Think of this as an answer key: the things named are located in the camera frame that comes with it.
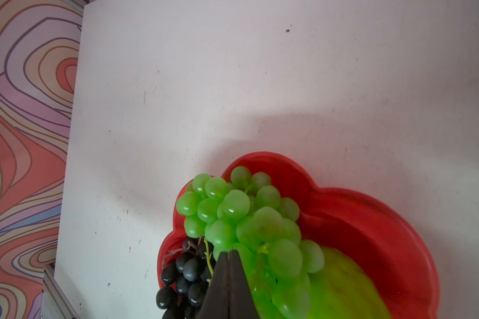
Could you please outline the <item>red flower-shaped fruit bowl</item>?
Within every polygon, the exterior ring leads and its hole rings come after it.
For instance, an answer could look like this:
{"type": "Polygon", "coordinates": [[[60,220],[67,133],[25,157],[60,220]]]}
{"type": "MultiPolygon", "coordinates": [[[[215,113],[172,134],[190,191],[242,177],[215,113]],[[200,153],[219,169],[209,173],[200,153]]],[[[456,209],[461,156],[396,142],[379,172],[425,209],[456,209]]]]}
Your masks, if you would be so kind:
{"type": "MultiPolygon", "coordinates": [[[[229,179],[238,166],[268,174],[281,196],[298,204],[303,239],[337,249],[358,264],[391,318],[436,318],[440,287],[434,261],[415,230],[391,208],[355,191],[320,188],[302,167],[275,153],[242,156],[222,175],[211,176],[229,179]]],[[[183,222],[175,205],[172,232],[158,254],[158,275],[162,255],[185,240],[183,222]]]]}

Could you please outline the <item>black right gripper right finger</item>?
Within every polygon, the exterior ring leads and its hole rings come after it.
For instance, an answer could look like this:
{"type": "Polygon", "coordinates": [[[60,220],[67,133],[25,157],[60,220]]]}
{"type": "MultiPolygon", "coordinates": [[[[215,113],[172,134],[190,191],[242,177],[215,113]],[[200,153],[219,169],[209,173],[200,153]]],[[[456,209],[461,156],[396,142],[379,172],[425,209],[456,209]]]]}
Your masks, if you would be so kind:
{"type": "Polygon", "coordinates": [[[229,310],[231,319],[259,319],[239,252],[229,252],[229,310]]]}

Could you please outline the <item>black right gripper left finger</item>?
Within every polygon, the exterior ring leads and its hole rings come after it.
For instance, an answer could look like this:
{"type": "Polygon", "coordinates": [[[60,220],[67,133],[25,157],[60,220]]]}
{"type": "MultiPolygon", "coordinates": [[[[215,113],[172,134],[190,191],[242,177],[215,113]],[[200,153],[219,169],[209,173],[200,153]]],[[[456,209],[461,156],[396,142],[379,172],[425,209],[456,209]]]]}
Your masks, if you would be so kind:
{"type": "Polygon", "coordinates": [[[212,280],[198,312],[198,319],[229,318],[229,278],[229,252],[222,252],[216,262],[212,280]]]}

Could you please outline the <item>black fake grape bunch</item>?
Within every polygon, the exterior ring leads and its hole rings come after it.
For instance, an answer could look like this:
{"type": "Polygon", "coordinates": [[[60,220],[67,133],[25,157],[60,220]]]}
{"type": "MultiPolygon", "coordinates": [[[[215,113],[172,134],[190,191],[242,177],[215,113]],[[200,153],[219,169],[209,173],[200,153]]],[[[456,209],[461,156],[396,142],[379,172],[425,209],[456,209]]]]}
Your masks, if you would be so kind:
{"type": "Polygon", "coordinates": [[[204,237],[187,237],[162,255],[156,305],[163,318],[198,318],[216,261],[204,237]]]}

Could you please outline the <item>green fake grape bunch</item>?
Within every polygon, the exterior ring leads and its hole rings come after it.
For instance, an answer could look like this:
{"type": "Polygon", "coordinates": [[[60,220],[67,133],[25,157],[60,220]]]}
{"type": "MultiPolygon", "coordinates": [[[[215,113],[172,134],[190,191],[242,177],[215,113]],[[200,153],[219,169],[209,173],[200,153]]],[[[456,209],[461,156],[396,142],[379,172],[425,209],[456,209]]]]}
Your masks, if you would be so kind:
{"type": "Polygon", "coordinates": [[[243,166],[229,179],[199,174],[176,212],[185,239],[204,237],[216,262],[222,252],[239,252],[261,318],[309,317],[309,276],[323,269],[325,257],[316,242],[303,239],[298,204],[282,197],[268,174],[243,166]]]}

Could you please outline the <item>aluminium front rail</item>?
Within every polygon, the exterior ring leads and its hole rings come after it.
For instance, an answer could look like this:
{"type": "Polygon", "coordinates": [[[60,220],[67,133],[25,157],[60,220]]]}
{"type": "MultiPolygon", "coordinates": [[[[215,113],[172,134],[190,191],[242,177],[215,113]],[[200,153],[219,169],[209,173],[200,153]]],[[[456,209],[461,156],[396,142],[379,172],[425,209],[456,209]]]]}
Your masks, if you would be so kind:
{"type": "Polygon", "coordinates": [[[44,268],[40,319],[79,319],[76,310],[55,280],[55,262],[44,268]]]}

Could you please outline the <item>green fake custard apple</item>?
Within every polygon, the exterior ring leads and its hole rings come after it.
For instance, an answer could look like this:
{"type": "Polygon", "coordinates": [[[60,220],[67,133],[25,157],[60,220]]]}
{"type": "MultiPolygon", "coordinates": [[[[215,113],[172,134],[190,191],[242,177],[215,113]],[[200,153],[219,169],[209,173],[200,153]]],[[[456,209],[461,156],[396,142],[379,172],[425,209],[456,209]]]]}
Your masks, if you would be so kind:
{"type": "Polygon", "coordinates": [[[322,247],[323,269],[311,274],[310,318],[391,318],[373,281],[341,251],[322,247]]]}

